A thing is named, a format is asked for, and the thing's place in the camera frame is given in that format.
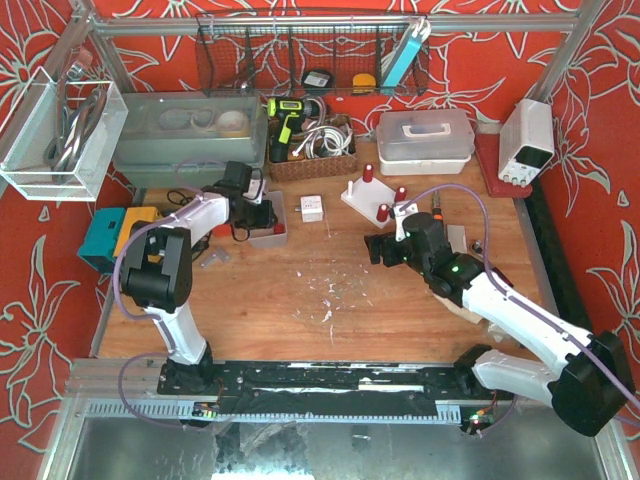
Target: clear plastic bin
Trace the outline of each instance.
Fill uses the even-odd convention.
[[[475,150],[460,109],[383,113],[376,132],[383,175],[460,173]]]
[[[79,92],[77,96],[72,93],[74,87]],[[44,160],[56,128],[56,83],[52,80],[33,82],[29,87],[37,93],[37,102],[0,164],[2,177],[28,200],[95,201],[98,198],[127,117],[127,107],[116,85],[106,80],[69,82],[68,96],[79,102],[96,87],[107,92],[100,120],[73,170],[61,172],[52,171]]]
[[[180,177],[196,187],[220,180],[228,161],[264,165],[267,116],[258,96],[176,92],[132,93],[124,99],[130,113],[114,166],[136,187],[182,186],[174,173],[182,161]]]

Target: wooden work surface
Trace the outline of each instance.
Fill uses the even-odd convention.
[[[458,182],[481,194],[491,223],[491,261],[523,295],[539,292],[512,200],[489,198],[477,161],[452,176],[383,177],[374,143],[357,146],[359,171],[353,175],[272,184],[285,198],[286,247],[258,250],[229,238],[212,240],[232,259],[203,269],[193,266],[189,302],[196,324],[214,357],[228,360],[333,360],[452,362],[476,343],[492,343],[486,322],[474,325],[450,313],[428,293],[420,276],[404,265],[369,264],[363,236],[380,230],[340,200],[347,181],[366,162],[376,176],[409,198],[445,182]],[[302,223],[294,211],[303,195],[321,194],[325,222]],[[145,204],[167,207],[165,190],[147,193]],[[464,225],[467,240],[481,238],[483,219],[470,195],[441,192],[446,223]],[[420,202],[430,210],[430,200]],[[393,229],[390,224],[386,230]],[[522,355],[514,343],[499,344]],[[130,357],[163,351],[151,321],[132,322],[114,307],[101,357]]]

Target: yellow drill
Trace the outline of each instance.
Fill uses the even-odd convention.
[[[269,144],[271,162],[287,161],[291,136],[302,131],[302,123],[307,117],[317,117],[319,113],[318,105],[310,100],[285,97],[269,99],[267,114],[280,122]]]

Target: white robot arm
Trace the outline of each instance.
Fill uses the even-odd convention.
[[[538,400],[574,430],[597,434],[626,398],[594,362],[603,363],[614,380],[635,391],[618,337],[610,332],[596,336],[551,315],[517,293],[497,270],[486,271],[475,257],[453,253],[442,221],[418,212],[415,204],[407,206],[394,208],[395,232],[365,237],[371,262],[408,265],[435,295],[496,324],[541,360],[476,345],[454,365],[464,388],[480,385]]]
[[[202,372],[207,370],[205,364],[212,361],[212,354],[196,327],[188,302],[191,248],[224,223],[247,231],[274,226],[277,218],[273,206],[269,200],[262,200],[264,182],[252,180],[251,174],[251,167],[228,162],[222,180],[156,227],[142,234],[132,233],[132,243],[121,253],[122,293],[151,316],[169,350],[169,363],[174,369],[184,370],[181,378],[191,378],[193,383],[206,380],[202,379]],[[144,225],[134,225],[134,230],[136,227],[142,230]],[[151,256],[158,255],[162,261],[151,260]]]

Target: red floral wallpaper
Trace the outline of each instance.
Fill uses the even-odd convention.
[[[606,0],[590,36],[553,92],[557,152],[542,178],[571,270],[597,328],[611,328],[640,364],[640,0]],[[182,17],[204,10],[296,13],[311,0],[97,0],[105,16]],[[339,7],[339,2],[322,2]],[[371,0],[368,8],[431,13],[573,11],[578,0]],[[0,12],[0,115],[6,115],[70,16],[67,0],[5,0]],[[421,97],[333,99],[360,132],[392,109],[459,107],[504,121],[539,78],[560,35],[433,35],[430,85]],[[139,91],[198,89],[192,37],[117,38]],[[102,77],[97,66],[93,72]],[[88,354],[107,278],[76,257],[96,208],[128,205],[131,188],[110,171],[97,204],[0,198],[0,437],[3,478],[33,478],[62,383]],[[640,412],[628,412],[640,419]],[[640,432],[628,431],[635,440]]]
[[[640,385],[640,1],[605,1],[552,101],[545,196],[594,328],[625,342]],[[640,454],[637,442],[633,449]]]
[[[67,0],[6,0],[0,12],[3,120],[71,15]],[[0,197],[1,478],[35,478],[71,362],[89,354],[109,277],[76,256],[98,208],[131,204],[110,170],[97,203]]]

